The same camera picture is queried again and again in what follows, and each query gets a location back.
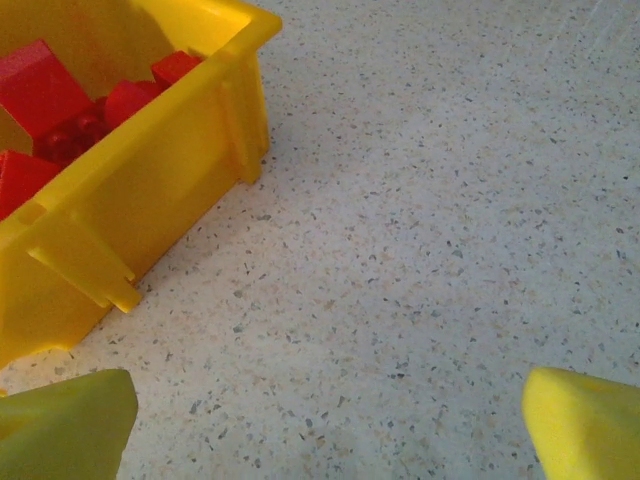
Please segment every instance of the yellow plastic bin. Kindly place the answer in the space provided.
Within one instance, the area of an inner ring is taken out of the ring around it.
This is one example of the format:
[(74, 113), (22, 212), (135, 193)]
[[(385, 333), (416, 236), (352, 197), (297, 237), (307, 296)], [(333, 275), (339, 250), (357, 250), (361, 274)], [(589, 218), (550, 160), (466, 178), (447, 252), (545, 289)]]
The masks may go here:
[[(71, 348), (269, 148), (257, 50), (275, 15), (233, 0), (0, 0), (0, 55), (44, 39), (92, 98), (206, 60), (0, 222), (0, 368)], [(30, 140), (0, 109), (0, 149)]]

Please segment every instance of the white floor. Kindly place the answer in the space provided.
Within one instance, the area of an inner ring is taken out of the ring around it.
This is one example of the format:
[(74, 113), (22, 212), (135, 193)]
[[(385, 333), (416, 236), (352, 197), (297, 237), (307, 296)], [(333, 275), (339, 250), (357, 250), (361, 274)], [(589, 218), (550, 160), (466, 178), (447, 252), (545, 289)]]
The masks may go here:
[(541, 478), (534, 365), (639, 383), (640, 4), (262, 0), (273, 148), (71, 354), (121, 479)]

